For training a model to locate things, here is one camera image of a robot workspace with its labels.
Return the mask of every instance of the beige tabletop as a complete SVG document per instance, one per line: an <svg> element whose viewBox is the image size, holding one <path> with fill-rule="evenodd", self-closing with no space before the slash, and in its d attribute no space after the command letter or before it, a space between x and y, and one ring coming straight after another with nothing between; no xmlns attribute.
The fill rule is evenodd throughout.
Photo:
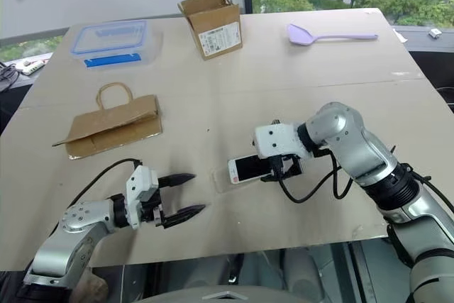
<svg viewBox="0 0 454 303"><path fill-rule="evenodd" d="M377 33L377 41L293 46L286 25L313 34ZM326 183L305 204L293 204L273 183L229 184L227 161L253 154L253 129L272 119L303 122L328 101L363 115L369 130L454 199L450 153L454 119L377 9L256 14L241 17L244 47L203 61L183 18L150 21L159 49L148 65L86 70L70 56L79 27L63 39L0 138L0 269L28 261L76 193L111 163L140 158L159 176L193 172L182 187L163 190L168 213L207 207L163 230L143 224L105 238L92 265L145 263L222 253L334 243L385 235L367 195L354 186L341 201ZM156 94L164 133L80 160L69 160L63 139L72 118L96 110L101 85L124 82L135 96ZM126 95L106 91L108 105ZM85 196L125 191L131 166L110 171ZM303 196L330 171L329 160L304 164L288 180ZM346 183L346 176L340 183Z"/></svg>

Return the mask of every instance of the cable cord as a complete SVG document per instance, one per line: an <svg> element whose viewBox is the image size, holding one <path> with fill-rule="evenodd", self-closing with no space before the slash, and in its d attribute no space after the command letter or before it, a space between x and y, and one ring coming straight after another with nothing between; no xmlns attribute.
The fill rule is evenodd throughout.
<svg viewBox="0 0 454 303"><path fill-rule="evenodd" d="M279 182L279 185L282 188L282 191L287 196L287 198L290 199L290 201L294 202L295 204L302 204L303 202L306 202L307 200L312 198L312 196L320 189L321 186L323 186L323 184L326 182L326 180L328 180L330 178L331 175L333 176L333 195L334 195L334 197L336 199L338 199L338 200L341 200L341 199L343 199L343 198L345 198L347 196L347 194L350 191L350 188L351 188L351 186L353 184L353 179L350 178L348 180L347 186L343 190L342 194L339 194L338 193L338 171L342 167L338 166L336 158L334 157L333 152L331 152L330 150L326 150L325 153L326 153L326 155L330 155L331 156L331 162L333 164L333 170L331 170L327 175L325 175L320 180L320 182L310 191L310 193L308 193L305 197L302 197L301 199L297 199L297 198L293 197L290 194L289 190L287 189L287 186L285 185L285 183L284 183L284 181L282 179L281 172L278 169L274 169L273 168L273 171L277 175L277 181Z"/></svg>
<svg viewBox="0 0 454 303"><path fill-rule="evenodd" d="M445 205L450 209L451 212L454 213L454 205L449 201L449 199L431 183L431 177L423 177L420 174L416 173L413 169L411 169L410 174L419 182L425 184L428 188L430 188L438 197L445 203Z"/></svg>
<svg viewBox="0 0 454 303"><path fill-rule="evenodd" d="M336 161L336 158L334 157L334 154L332 151L328 150L328 154L331 156L331 162L333 163L333 195L337 200L342 200L345 198L350 191L350 188L352 187L353 184L353 179L350 178L348 179L347 186L345 186L345 189L343 190L342 194L339 194L338 192L338 163Z"/></svg>
<svg viewBox="0 0 454 303"><path fill-rule="evenodd" d="M122 163L125 163L125 162L132 162L134 164L134 169L137 168L137 166L139 165L142 165L142 161L138 160L138 159L133 159L133 158L126 158L126 159L122 159L122 160L119 160L117 162L114 162L112 165L104 168L102 170L102 172L100 172L87 186L84 187L84 189L82 191L79 192L79 194L71 201L71 204L67 207L67 209L69 209L72 205L76 204L79 199L85 194L87 193L87 191L93 187L93 185L99 180L101 179L101 177L103 175L105 175L109 170L111 170L112 168L114 168L115 166L118 166ZM51 236L55 230L57 229L58 227L58 223L57 225L55 225L54 229L52 230L52 232L50 233L49 236Z"/></svg>

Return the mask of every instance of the brown paper bag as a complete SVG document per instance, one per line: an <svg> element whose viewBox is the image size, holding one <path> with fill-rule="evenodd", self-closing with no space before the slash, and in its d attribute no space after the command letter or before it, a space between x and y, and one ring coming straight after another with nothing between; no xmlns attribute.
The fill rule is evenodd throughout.
<svg viewBox="0 0 454 303"><path fill-rule="evenodd" d="M101 93L114 85L125 89L129 102L105 109ZM101 87L96 102L100 110L76 116L68 137L52 145L65 144L70 159L84 158L162 133L154 95L133 99L125 84L115 82Z"/></svg>

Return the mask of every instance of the open cardboard box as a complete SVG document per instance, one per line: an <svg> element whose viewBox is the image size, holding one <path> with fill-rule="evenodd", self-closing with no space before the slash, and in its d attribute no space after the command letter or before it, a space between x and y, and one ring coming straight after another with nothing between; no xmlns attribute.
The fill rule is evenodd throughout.
<svg viewBox="0 0 454 303"><path fill-rule="evenodd" d="M178 8L205 60L243 47L240 8L231 0L184 0Z"/></svg>

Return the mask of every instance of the white device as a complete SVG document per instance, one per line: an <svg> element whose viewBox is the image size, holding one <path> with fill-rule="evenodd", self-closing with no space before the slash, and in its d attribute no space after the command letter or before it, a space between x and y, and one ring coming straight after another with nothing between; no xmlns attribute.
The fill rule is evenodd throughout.
<svg viewBox="0 0 454 303"><path fill-rule="evenodd" d="M274 155L298 155L303 160L312 158L298 136L294 124L270 124L255 129L254 142L260 158Z"/></svg>
<svg viewBox="0 0 454 303"><path fill-rule="evenodd" d="M441 36L441 31L438 30L437 28L432 28L428 34L433 38L433 39L437 39Z"/></svg>
<svg viewBox="0 0 454 303"><path fill-rule="evenodd" d="M232 184L254 180L271 174L270 161L258 155L249 155L228 161L228 174Z"/></svg>
<svg viewBox="0 0 454 303"><path fill-rule="evenodd" d="M150 200L159 188L156 171L146 166L137 166L126 182L126 212L128 223L136 230L140 225L142 202Z"/></svg>
<svg viewBox="0 0 454 303"><path fill-rule="evenodd" d="M28 76L33 74L36 70L40 69L44 65L45 63L42 60L37 60L36 62L23 60L22 62L16 64L16 69L25 76Z"/></svg>

